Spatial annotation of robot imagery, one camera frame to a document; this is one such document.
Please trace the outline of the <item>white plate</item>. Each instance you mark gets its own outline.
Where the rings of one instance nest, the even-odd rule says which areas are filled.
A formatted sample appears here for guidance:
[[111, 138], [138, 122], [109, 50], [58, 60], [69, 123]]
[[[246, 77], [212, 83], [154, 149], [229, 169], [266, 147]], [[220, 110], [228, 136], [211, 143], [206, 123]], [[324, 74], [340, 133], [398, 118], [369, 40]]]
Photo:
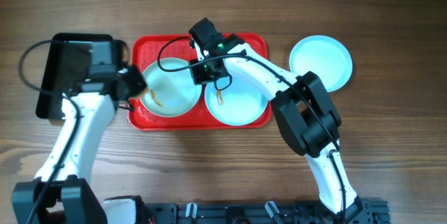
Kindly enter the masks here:
[[178, 117], [191, 110], [202, 94], [189, 70], [165, 72], [155, 61], [142, 73], [147, 91], [140, 98], [143, 106], [160, 117]]
[[233, 77], [229, 87], [218, 91], [214, 83], [205, 87], [205, 104], [211, 115], [229, 126], [255, 122], [265, 111], [268, 99], [250, 83]]
[[303, 38], [295, 44], [289, 57], [291, 72], [317, 74], [327, 92], [344, 87], [353, 74], [353, 60], [338, 40], [324, 35]]

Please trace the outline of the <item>orange and green sponge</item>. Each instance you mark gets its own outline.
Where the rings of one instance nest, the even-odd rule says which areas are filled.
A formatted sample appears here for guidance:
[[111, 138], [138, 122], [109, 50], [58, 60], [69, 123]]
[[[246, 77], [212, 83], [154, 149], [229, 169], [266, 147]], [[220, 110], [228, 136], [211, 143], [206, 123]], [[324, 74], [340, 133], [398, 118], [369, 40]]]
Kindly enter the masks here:
[[143, 91], [141, 91], [139, 94], [137, 94], [137, 95], [135, 95], [135, 96], [132, 96], [131, 99], [134, 99], [134, 100], [136, 100], [136, 99], [140, 99], [140, 98], [144, 97], [148, 92], [149, 92], [149, 88], [146, 87], [146, 88], [145, 88]]

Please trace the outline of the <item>white plate top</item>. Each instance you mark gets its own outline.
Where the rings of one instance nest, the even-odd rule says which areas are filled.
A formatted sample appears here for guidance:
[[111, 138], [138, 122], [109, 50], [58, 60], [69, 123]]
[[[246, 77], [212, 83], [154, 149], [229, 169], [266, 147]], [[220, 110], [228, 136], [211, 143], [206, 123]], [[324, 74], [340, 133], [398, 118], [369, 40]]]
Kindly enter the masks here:
[[155, 61], [142, 73], [147, 91], [140, 98], [143, 106], [160, 117], [178, 117], [191, 110], [202, 94], [189, 70], [165, 72]]

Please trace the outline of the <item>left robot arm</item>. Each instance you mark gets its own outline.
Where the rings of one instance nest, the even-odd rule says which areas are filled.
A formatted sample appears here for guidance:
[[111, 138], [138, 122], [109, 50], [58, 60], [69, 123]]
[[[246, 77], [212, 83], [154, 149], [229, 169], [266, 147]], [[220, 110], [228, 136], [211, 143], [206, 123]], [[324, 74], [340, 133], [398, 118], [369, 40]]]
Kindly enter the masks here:
[[16, 184], [12, 205], [18, 223], [139, 223], [140, 197], [100, 203], [90, 188], [102, 135], [122, 101], [146, 88], [141, 72], [129, 65], [121, 40], [63, 40], [77, 74], [60, 90], [39, 89], [61, 99], [65, 122], [55, 145], [32, 181]]

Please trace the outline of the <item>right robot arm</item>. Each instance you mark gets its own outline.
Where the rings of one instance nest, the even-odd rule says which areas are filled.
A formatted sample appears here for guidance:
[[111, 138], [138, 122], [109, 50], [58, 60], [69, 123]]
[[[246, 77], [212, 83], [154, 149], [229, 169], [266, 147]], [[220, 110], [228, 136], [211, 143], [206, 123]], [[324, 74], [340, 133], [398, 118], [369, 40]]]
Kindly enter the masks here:
[[289, 148], [307, 159], [319, 198], [339, 223], [362, 210], [350, 185], [340, 154], [342, 120], [317, 74], [294, 74], [259, 55], [243, 38], [224, 36], [203, 18], [190, 29], [193, 81], [207, 84], [239, 77], [261, 92], [272, 105], [279, 132]]

